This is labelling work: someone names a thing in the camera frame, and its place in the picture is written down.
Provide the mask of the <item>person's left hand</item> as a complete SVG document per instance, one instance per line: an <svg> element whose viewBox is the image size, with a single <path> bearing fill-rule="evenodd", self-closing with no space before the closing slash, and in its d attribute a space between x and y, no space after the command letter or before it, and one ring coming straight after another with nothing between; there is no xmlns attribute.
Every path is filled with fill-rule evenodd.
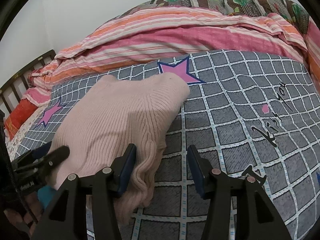
<svg viewBox="0 0 320 240"><path fill-rule="evenodd" d="M35 215L37 220L39 220L43 213L43 206L37 197L37 193L33 192L29 194L25 197L25 200L32 213ZM26 213L22 216L16 211L5 210L4 214L6 215L9 222L18 230L25 232L28 235L28 238L32 236L36 227L36 223L33 221L29 213Z"/></svg>

